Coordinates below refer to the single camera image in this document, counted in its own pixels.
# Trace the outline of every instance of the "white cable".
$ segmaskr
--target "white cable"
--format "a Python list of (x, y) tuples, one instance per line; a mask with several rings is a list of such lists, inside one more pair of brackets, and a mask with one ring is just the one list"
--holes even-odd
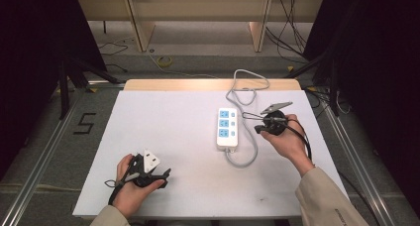
[(157, 68), (159, 68), (161, 71), (166, 72), (166, 73), (181, 74), (181, 75), (186, 75), (186, 76), (190, 76), (190, 77), (193, 77), (193, 76), (208, 76), (208, 77), (212, 77), (212, 78), (215, 78), (215, 79), (219, 79), (219, 77), (214, 76), (214, 75), (209, 75), (209, 74), (187, 74), (187, 73), (178, 72), (178, 71), (164, 70), (158, 65), (158, 63), (155, 61), (155, 59), (151, 55), (148, 55), (148, 56), (151, 58), (151, 60), (154, 62), (154, 64), (157, 66)]
[(349, 106), (349, 109), (348, 109), (347, 111), (343, 110), (343, 109), (341, 108), (340, 104), (339, 104), (339, 96), (340, 96), (340, 92), (337, 92), (337, 99), (336, 99), (337, 106), (339, 107), (340, 111), (341, 111), (343, 114), (349, 114), (349, 113), (350, 113), (350, 110), (351, 110), (351, 108), (352, 108), (352, 106)]
[[(235, 85), (236, 85), (236, 82), (237, 82), (237, 77), (236, 77), (236, 75), (237, 75), (237, 73), (238, 73), (238, 72), (240, 72), (240, 71), (242, 71), (242, 72), (246, 72), (246, 73), (249, 73), (249, 74), (252, 74), (252, 75), (254, 75), (254, 76), (257, 76), (257, 77), (262, 78), (263, 80), (265, 80), (265, 82), (266, 82), (266, 86), (265, 86), (265, 87), (260, 87), (260, 88), (243, 88), (243, 89), (235, 89)], [(237, 69), (237, 70), (235, 71), (235, 73), (234, 73), (234, 83), (232, 84), (231, 89), (230, 89), (230, 90), (226, 93), (226, 99), (227, 99), (229, 102), (233, 103), (236, 107), (238, 107), (238, 109), (239, 109), (239, 110), (240, 110), (240, 112), (241, 112), (241, 117), (242, 117), (242, 115), (243, 115), (243, 113), (244, 113), (244, 110), (243, 110), (243, 108), (242, 108), (241, 104), (242, 104), (242, 105), (245, 105), (245, 106), (248, 106), (248, 105), (252, 104), (252, 103), (254, 102), (254, 100), (256, 99), (256, 97), (257, 97), (257, 90), (263, 90), (263, 89), (268, 89), (268, 88), (269, 88), (269, 81), (268, 81), (265, 77), (263, 77), (262, 75), (259, 75), (259, 74), (256, 74), (256, 73), (253, 73), (253, 72), (248, 71), (248, 70), (245, 70), (245, 69)], [(236, 91), (252, 91), (252, 92), (253, 92), (253, 98), (251, 99), (251, 101), (250, 101), (250, 102), (248, 102), (248, 103), (244, 103), (244, 102), (242, 102), (242, 101), (241, 101), (241, 99), (239, 98), (239, 96), (236, 94)], [(235, 98), (238, 100), (238, 102), (239, 102), (239, 103), (238, 103), (237, 101), (235, 101), (234, 99), (229, 98), (229, 94), (230, 94), (230, 93), (233, 93), (233, 94), (234, 94)], [(257, 141), (256, 141), (256, 139), (255, 139), (254, 135), (252, 134), (251, 130), (248, 128), (247, 123), (246, 123), (246, 119), (245, 119), (245, 118), (242, 118), (242, 123), (243, 123), (243, 125), (244, 125), (245, 129), (247, 130), (248, 134), (251, 136), (251, 140), (252, 140), (252, 142), (253, 142), (253, 147), (254, 147), (254, 154), (253, 154), (253, 156), (250, 158), (250, 160), (249, 160), (249, 161), (245, 162), (244, 164), (238, 164), (238, 163), (236, 163), (236, 162), (235, 162), (235, 161), (231, 158), (231, 156), (230, 156), (230, 155), (231, 155), (230, 151), (229, 151), (228, 149), (226, 149), (226, 151), (225, 151), (225, 153), (226, 153), (226, 159), (228, 160), (228, 162), (229, 162), (231, 165), (233, 165), (233, 166), (235, 166), (235, 167), (237, 167), (237, 168), (246, 168), (246, 167), (248, 167), (249, 165), (251, 165), (251, 164), (254, 162), (254, 160), (257, 158), (257, 155), (258, 155), (258, 153), (259, 153), (259, 146), (257, 145)]]
[(117, 40), (117, 41), (114, 41), (114, 43), (112, 43), (112, 44), (117, 44), (118, 42), (121, 42), (121, 41), (125, 41), (125, 40), (130, 40), (130, 39), (133, 39), (134, 38), (134, 36), (131, 36), (131, 37), (127, 37), (127, 38), (123, 38), (123, 39), (119, 39), (119, 40)]

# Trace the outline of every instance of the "sleeve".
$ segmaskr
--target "sleeve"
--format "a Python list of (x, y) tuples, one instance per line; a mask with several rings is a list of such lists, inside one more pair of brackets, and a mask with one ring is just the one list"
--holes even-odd
[(296, 196), (304, 225), (368, 225), (337, 184), (319, 168), (302, 177)]
[(93, 220), (91, 226), (130, 226), (127, 219), (111, 205), (105, 206)]

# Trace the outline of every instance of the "white power strip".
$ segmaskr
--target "white power strip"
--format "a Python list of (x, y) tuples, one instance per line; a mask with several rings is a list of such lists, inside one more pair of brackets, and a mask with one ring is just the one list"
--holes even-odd
[(217, 117), (217, 148), (231, 153), (238, 146), (238, 111), (235, 108), (219, 108)]

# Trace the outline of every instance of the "hand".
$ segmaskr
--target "hand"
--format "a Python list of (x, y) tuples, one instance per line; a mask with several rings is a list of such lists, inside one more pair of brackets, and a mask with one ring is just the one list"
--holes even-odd
[[(121, 180), (124, 176), (132, 157), (132, 155), (126, 155), (118, 163), (117, 181)], [(120, 192), (118, 192), (112, 204), (128, 219), (139, 210), (143, 200), (145, 200), (150, 193), (155, 191), (155, 189), (158, 189), (163, 183), (164, 180), (159, 179), (144, 188), (140, 188), (132, 181), (126, 182)]]
[[(303, 129), (296, 122), (296, 115), (286, 115), (288, 119), (288, 126), (296, 130), (299, 134), (304, 136)], [(305, 152), (305, 144), (303, 141), (289, 129), (285, 129), (280, 135), (272, 135), (269, 132), (261, 131), (261, 135), (269, 141), (275, 150), (283, 157), (289, 159), (297, 168), (300, 175), (303, 176), (309, 170), (315, 168), (312, 162), (308, 159)]]

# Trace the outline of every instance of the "table surface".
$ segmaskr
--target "table surface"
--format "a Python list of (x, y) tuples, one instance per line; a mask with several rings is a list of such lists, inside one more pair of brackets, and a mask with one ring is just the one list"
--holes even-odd
[[(217, 109), (234, 107), (225, 99), (226, 87), (229, 89), (233, 80), (185, 81), (189, 83), (175, 85), (182, 81), (168, 79), (128, 81), (128, 89), (133, 86), (143, 89), (142, 85), (147, 88), (119, 93), (73, 215), (95, 217), (112, 192), (112, 188), (103, 182), (115, 177), (118, 161), (128, 153), (142, 154), (144, 149), (149, 149), (161, 160), (155, 173), (163, 173), (169, 168), (172, 172), (167, 187), (151, 194), (135, 216), (153, 219), (300, 216), (294, 195), (299, 174), (267, 141), (253, 132), (259, 155), (244, 169), (230, 165), (224, 152), (217, 150)], [(209, 82), (218, 84), (212, 87)], [(244, 80), (242, 84), (247, 82), (258, 83)], [(297, 83), (296, 80), (273, 79), (270, 82), (271, 90), (259, 91), (255, 103), (245, 107), (245, 111), (258, 114), (273, 102), (292, 101), (293, 104), (283, 112), (299, 116), (312, 146), (314, 163), (346, 194), (304, 91), (274, 90), (275, 83)], [(171, 83), (171, 89), (176, 91), (167, 90)], [(190, 83), (200, 88), (207, 86), (207, 90), (186, 88)], [(224, 90), (220, 90), (221, 83), (225, 85)], [(241, 91), (239, 97), (247, 99), (249, 94)], [(252, 129), (260, 121), (247, 123)], [(245, 132), (245, 128), (239, 126), (239, 146), (233, 154), (238, 162), (246, 161), (253, 152)]]
[[(229, 90), (232, 79), (130, 79), (124, 90)], [(300, 90), (296, 79), (270, 79), (268, 90)], [(262, 79), (237, 79), (235, 88), (265, 86)]]

